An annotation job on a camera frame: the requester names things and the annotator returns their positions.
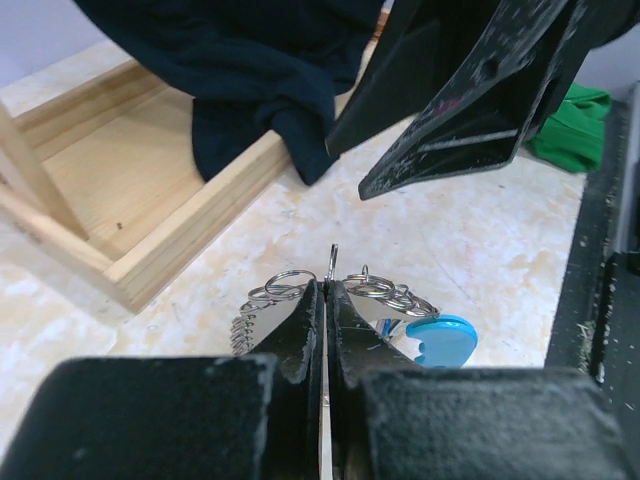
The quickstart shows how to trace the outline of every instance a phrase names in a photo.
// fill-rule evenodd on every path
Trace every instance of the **wooden plank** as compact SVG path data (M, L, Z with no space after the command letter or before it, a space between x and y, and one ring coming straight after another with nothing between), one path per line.
M89 242L117 260L204 186L191 151L191 97L163 90L44 167Z
M81 238L88 238L40 160L0 103L0 175L18 194Z
M102 273L113 264L105 255L87 245L4 185L0 185L0 210L52 258L69 267L114 300L128 306L126 296Z
M142 308L289 165L268 132L105 274Z
M131 60L19 115L15 121L42 160L158 94L167 85Z

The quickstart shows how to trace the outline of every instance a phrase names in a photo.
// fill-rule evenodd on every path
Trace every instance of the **blue object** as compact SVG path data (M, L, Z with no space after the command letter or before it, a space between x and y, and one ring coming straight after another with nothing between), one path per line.
M408 337L420 340L416 363L430 368L460 368L478 345L473 325L455 315L418 320L407 325Z

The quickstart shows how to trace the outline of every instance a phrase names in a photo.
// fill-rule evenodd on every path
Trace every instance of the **wooden frame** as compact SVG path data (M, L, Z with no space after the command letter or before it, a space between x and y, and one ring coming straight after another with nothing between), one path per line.
M190 105L133 61L15 119L0 104L0 208L140 311L290 163L271 131L203 183Z

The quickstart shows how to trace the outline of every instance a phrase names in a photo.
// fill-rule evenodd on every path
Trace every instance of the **dark blue cloth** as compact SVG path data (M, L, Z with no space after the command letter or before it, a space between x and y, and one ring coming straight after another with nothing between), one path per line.
M107 36L195 97L209 180L269 129L311 185L336 160L334 97L355 82L383 0L75 0Z

